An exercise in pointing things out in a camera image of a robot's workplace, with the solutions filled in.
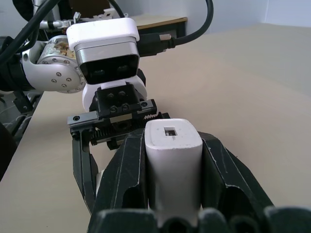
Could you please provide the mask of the wooden background desk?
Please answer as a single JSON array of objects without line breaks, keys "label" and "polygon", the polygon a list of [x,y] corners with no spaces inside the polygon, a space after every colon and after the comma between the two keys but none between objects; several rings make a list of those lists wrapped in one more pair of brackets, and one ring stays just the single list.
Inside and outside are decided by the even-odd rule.
[{"label": "wooden background desk", "polygon": [[140,15],[130,18],[136,22],[139,34],[170,33],[175,38],[186,35],[187,17]]}]

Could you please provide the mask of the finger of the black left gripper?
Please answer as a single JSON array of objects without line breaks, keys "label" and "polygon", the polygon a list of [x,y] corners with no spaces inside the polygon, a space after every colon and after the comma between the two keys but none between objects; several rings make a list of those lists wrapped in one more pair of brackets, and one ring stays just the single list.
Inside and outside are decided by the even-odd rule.
[{"label": "finger of the black left gripper", "polygon": [[90,213],[95,204],[98,174],[98,166],[89,149],[92,135],[90,129],[71,131],[73,175]]}]

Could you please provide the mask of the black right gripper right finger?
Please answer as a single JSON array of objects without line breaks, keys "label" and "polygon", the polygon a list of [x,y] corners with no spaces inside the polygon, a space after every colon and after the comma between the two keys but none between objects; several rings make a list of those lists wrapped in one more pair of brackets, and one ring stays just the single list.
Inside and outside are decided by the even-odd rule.
[{"label": "black right gripper right finger", "polygon": [[201,162],[201,204],[224,216],[262,216],[273,203],[250,169],[221,141],[199,133],[203,141]]}]

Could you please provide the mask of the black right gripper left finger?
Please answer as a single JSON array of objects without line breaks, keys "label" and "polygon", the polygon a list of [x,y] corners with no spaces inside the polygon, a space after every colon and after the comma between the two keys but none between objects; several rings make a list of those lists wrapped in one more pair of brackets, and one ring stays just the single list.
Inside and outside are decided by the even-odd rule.
[{"label": "black right gripper left finger", "polygon": [[144,131],[133,131],[104,170],[93,212],[147,209],[147,190]]}]

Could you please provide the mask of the white charger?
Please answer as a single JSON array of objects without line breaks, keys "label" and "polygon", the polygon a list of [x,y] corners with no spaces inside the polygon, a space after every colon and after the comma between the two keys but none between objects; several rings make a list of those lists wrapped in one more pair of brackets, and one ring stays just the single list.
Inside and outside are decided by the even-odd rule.
[{"label": "white charger", "polygon": [[197,226],[201,206],[203,141],[186,119],[156,119],[144,130],[151,193],[158,226],[180,218]]}]

